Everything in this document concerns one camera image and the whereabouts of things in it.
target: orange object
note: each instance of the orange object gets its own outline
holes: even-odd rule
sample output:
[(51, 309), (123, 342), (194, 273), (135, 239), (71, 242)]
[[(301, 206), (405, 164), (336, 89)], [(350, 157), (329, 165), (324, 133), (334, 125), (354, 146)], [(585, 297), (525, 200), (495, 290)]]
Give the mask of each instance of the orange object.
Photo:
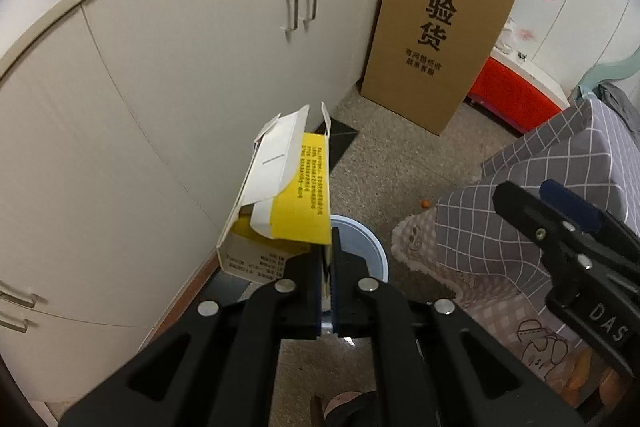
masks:
[(577, 391), (585, 383), (587, 383), (587, 379), (589, 378), (589, 372), (591, 371), (591, 355), (593, 354), (593, 349), (588, 347), (583, 350), (583, 352), (578, 355), (578, 358), (575, 360), (574, 371), (569, 377), (569, 381), (566, 383), (564, 387), (568, 391)]
[(607, 368), (600, 380), (600, 399), (607, 409), (613, 409), (625, 396), (630, 382), (620, 377), (612, 368)]
[(580, 405), (580, 389), (567, 389), (566, 387), (560, 392), (560, 398), (567, 402), (571, 407)]

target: black tile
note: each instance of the black tile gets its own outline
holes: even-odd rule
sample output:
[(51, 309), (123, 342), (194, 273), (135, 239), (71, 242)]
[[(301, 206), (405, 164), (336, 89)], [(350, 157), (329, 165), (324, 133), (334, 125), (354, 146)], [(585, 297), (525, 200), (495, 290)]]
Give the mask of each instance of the black tile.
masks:
[(209, 278), (207, 283), (193, 299), (190, 307), (197, 306), (200, 302), (213, 300), (221, 306), (229, 306), (238, 299), (249, 286), (249, 281), (235, 277), (218, 268)]
[[(322, 122), (316, 129), (316, 134), (324, 134), (326, 126)], [(341, 121), (331, 119), (331, 136), (329, 137), (329, 171), (334, 170), (334, 167), (340, 161), (340, 158), (344, 155), (351, 143), (356, 139), (358, 131), (353, 127), (349, 127), (347, 124)]]

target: metal handle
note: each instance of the metal handle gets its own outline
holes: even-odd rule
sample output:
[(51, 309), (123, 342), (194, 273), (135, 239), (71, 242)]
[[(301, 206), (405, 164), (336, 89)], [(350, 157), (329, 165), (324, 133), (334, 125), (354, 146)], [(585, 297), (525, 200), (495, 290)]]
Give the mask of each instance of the metal handle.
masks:
[(9, 293), (3, 292), (0, 290), (0, 299), (4, 299), (5, 301), (9, 301), (13, 304), (18, 304), (18, 306), (24, 306), (25, 308), (35, 308), (36, 307), (36, 296), (31, 295), (31, 300), (27, 301), (25, 299), (20, 299), (15, 295), (11, 295)]
[(287, 32), (292, 32), (298, 29), (298, 13), (300, 8), (299, 4), (300, 0), (293, 0), (293, 26), (290, 26), (289, 20), (287, 20), (287, 28), (285, 29), (285, 31)]
[(316, 12), (318, 11), (318, 0), (312, 0), (311, 2), (311, 15), (309, 15), (309, 0), (306, 0), (306, 19), (305, 22), (315, 20)]
[(22, 320), (22, 325), (12, 324), (11, 322), (4, 321), (0, 319), (0, 326), (8, 328), (10, 330), (18, 331), (18, 333), (26, 333), (27, 328), (29, 327), (29, 322), (27, 319)]

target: blue bucket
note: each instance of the blue bucket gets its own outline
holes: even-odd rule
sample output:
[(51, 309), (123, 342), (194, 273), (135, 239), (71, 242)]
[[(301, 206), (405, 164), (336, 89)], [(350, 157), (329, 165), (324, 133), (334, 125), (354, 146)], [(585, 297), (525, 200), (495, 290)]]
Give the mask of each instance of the blue bucket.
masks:
[(351, 217), (335, 214), (331, 216), (331, 226), (340, 231), (340, 245), (343, 251), (363, 257), (370, 276), (388, 282), (389, 265), (385, 249), (373, 232)]

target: white wardrobe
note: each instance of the white wardrobe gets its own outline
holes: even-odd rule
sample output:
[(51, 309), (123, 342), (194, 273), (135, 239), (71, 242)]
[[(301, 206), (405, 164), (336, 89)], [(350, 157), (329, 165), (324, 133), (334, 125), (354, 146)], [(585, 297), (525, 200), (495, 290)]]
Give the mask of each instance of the white wardrobe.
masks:
[(209, 258), (254, 137), (335, 107), (379, 0), (61, 0), (0, 59), (0, 354), (91, 390)]

